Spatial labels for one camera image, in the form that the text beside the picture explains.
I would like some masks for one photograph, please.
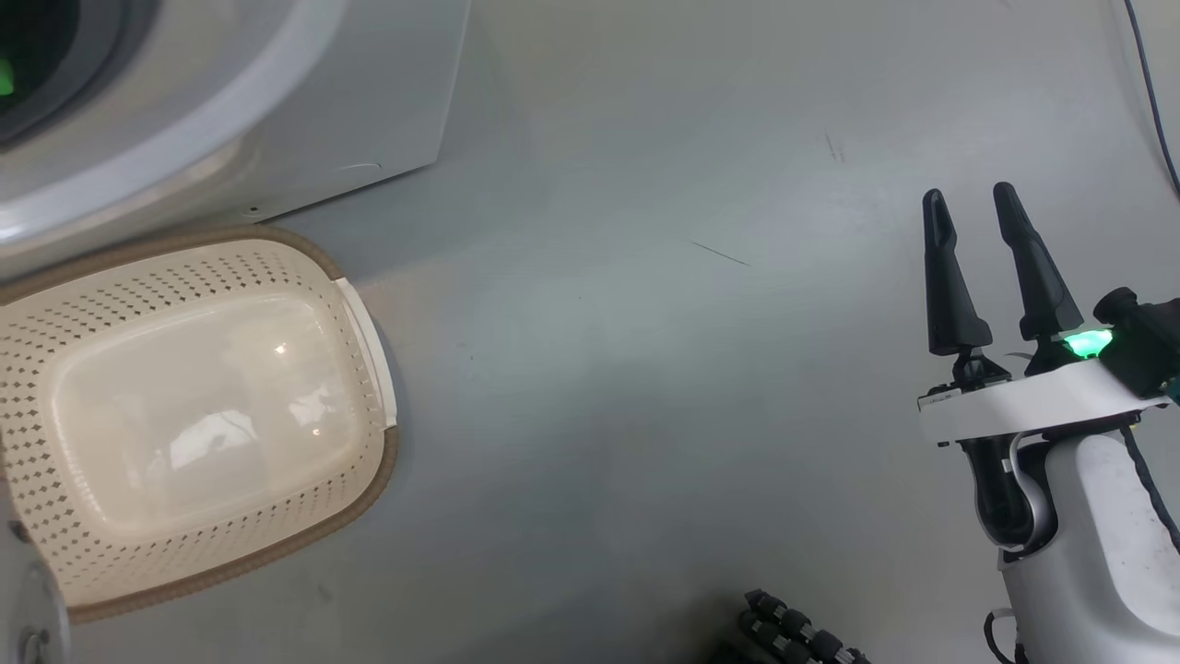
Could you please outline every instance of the white appliance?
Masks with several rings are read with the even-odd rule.
[[[470,0],[0,0],[0,283],[432,163]]]

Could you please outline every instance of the white plastic basket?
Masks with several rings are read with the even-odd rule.
[[[132,246],[0,302],[4,469],[76,620],[306,546],[388,481],[396,408],[380,342],[299,236]]]

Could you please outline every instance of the appliance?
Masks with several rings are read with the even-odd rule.
[[[432,163],[470,0],[0,0],[0,283]]]

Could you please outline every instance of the gray table surface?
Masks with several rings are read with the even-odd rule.
[[[949,198],[996,357],[1028,350],[996,180],[1087,313],[1180,294],[1120,5],[477,0],[439,162],[281,222],[388,340],[388,492],[77,660],[690,663],[762,586],[876,662],[991,662],[968,466],[916,423],[950,372],[919,203]],[[1142,435],[1173,502],[1176,425]]]

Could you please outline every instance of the scratch mark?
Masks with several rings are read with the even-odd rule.
[[[702,244],[700,242],[693,242],[693,243],[696,244],[697,246],[704,249],[706,251],[713,251],[714,254],[717,254],[719,256],[721,256],[723,258],[729,258],[729,259],[732,259],[734,262],[740,262],[740,263],[745,264],[746,267],[754,267],[754,265],[749,264],[746,261],[740,261],[740,259],[738,259],[738,258],[735,258],[733,256],[727,256],[727,255],[722,254],[721,251],[719,251],[716,249],[710,249],[710,248],[706,246],[704,244]]]

